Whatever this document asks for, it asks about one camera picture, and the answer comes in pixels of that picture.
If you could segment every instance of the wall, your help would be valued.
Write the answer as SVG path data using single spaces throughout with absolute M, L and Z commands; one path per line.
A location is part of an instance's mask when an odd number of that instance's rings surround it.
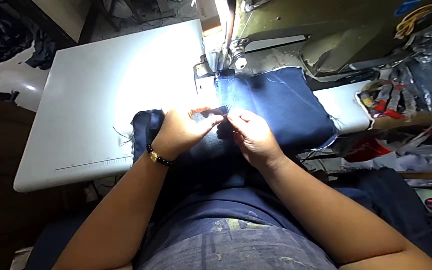
M 68 35 L 79 41 L 91 5 L 90 0 L 33 0 Z

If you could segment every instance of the white table top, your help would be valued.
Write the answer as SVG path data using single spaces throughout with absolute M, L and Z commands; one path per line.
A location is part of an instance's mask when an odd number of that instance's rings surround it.
M 134 115 L 197 97 L 193 67 L 204 54 L 201 32 L 193 20 L 58 51 L 14 189 L 28 192 L 129 170 L 132 143 L 124 142 Z M 353 118 L 360 84 L 341 86 L 351 90 L 345 95 L 335 88 L 315 92 L 342 133 L 369 125 L 366 116 Z

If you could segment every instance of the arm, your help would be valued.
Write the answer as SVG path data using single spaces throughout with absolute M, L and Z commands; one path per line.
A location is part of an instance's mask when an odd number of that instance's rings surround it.
M 287 158 L 263 118 L 237 110 L 228 119 L 245 158 L 341 270 L 432 269 L 432 259 L 390 225 Z
M 196 123 L 191 115 L 208 107 L 170 110 L 153 150 L 167 160 L 198 143 L 223 117 Z M 99 203 L 64 249 L 53 270 L 106 270 L 130 263 L 139 248 L 168 168 L 144 152 Z

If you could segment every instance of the beaded bracelet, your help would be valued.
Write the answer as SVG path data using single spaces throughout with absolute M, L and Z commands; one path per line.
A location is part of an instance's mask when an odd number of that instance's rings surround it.
M 151 143 L 146 144 L 146 150 L 148 151 L 149 157 L 154 163 L 159 162 L 167 167 L 171 167 L 172 165 L 174 165 L 174 163 L 176 163 L 175 161 L 167 161 L 166 159 L 160 157 L 151 147 Z

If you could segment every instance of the left hand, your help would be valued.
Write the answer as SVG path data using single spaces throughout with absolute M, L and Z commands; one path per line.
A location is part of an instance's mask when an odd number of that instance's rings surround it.
M 165 118 L 152 143 L 153 150 L 165 160 L 173 161 L 178 155 L 195 146 L 208 132 L 223 121 L 222 115 L 210 115 L 198 123 L 192 115 L 210 110 L 210 107 L 163 110 Z

